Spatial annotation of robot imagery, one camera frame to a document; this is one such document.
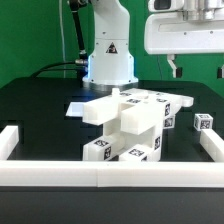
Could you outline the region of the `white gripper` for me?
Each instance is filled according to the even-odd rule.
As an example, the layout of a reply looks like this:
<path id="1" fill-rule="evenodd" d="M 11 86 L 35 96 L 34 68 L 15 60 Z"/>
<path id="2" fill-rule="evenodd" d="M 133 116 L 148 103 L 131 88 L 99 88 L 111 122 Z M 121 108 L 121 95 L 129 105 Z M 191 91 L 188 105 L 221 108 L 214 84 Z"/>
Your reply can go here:
<path id="1" fill-rule="evenodd" d="M 174 54 L 224 53 L 224 11 L 207 21 L 184 21 L 181 12 L 153 14 L 146 21 L 144 48 L 148 54 L 167 55 L 173 77 L 181 78 Z M 224 65 L 217 79 L 224 79 Z"/>

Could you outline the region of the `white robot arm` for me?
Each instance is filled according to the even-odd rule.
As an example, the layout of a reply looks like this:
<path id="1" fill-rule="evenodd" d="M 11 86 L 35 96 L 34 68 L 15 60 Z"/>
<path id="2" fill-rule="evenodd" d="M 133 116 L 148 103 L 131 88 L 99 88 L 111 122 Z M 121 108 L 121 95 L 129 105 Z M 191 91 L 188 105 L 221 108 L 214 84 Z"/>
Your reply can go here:
<path id="1" fill-rule="evenodd" d="M 105 91 L 135 85 L 134 58 L 129 52 L 130 15 L 119 0 L 91 0 L 94 10 L 94 50 L 83 78 L 89 88 Z M 165 55 L 175 78 L 180 54 L 224 53 L 224 0 L 149 0 L 144 49 Z"/>

